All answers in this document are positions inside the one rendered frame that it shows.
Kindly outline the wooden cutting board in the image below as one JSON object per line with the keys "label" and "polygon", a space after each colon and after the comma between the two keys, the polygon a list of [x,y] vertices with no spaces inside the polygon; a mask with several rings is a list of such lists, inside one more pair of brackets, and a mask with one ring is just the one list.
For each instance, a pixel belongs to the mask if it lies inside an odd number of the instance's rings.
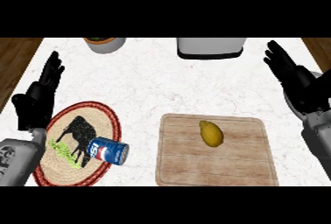
{"label": "wooden cutting board", "polygon": [[[205,144],[200,122],[222,129]],[[278,177],[263,121],[251,117],[166,114],[160,120],[155,182],[161,186],[275,186]]]}

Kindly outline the white and black appliance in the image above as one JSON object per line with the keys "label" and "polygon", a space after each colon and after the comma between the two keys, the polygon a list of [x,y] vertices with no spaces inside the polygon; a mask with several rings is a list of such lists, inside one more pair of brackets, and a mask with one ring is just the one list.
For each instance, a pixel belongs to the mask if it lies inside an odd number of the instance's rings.
{"label": "white and black appliance", "polygon": [[177,55],[186,60],[222,60],[241,56],[245,38],[177,38]]}

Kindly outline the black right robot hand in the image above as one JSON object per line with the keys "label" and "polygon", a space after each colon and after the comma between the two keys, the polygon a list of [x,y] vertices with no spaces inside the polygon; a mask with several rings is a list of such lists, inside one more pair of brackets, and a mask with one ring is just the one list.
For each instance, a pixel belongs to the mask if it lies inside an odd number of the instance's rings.
{"label": "black right robot hand", "polygon": [[319,77],[294,63],[285,49],[272,40],[268,42],[263,62],[281,82],[294,109],[302,114],[327,112],[331,109],[331,69]]}

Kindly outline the grey plant pot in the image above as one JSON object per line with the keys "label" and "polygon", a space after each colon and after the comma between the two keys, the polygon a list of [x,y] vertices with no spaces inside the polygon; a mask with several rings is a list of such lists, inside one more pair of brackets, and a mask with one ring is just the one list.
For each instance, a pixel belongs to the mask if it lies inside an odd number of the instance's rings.
{"label": "grey plant pot", "polygon": [[102,38],[101,40],[84,38],[84,40],[90,50],[101,54],[114,53],[126,43],[124,38]]}

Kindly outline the round woven placemat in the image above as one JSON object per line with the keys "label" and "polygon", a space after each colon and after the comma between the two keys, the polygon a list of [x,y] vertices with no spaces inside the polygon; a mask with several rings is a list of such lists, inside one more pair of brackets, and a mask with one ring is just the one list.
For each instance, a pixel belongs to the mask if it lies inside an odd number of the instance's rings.
{"label": "round woven placemat", "polygon": [[46,153],[34,171],[40,186],[93,186],[111,164],[87,154],[95,137],[121,140],[120,119],[101,102],[83,101],[65,108],[46,127]]}

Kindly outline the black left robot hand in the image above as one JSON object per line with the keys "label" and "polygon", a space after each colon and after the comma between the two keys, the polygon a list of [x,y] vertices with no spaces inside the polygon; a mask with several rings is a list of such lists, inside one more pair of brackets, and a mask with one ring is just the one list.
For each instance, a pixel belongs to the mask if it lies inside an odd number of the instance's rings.
{"label": "black left robot hand", "polygon": [[59,54],[52,52],[38,81],[31,83],[24,94],[12,96],[21,131],[34,128],[44,129],[49,125],[55,107],[55,94],[64,71],[65,66]]}

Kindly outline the blue soda can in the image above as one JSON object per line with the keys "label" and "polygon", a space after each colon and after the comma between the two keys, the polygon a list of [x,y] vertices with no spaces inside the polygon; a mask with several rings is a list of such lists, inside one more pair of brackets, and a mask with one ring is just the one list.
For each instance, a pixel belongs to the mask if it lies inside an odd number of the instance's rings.
{"label": "blue soda can", "polygon": [[114,165],[123,165],[129,156],[130,146],[105,137],[92,139],[87,145],[87,154],[98,160]]}

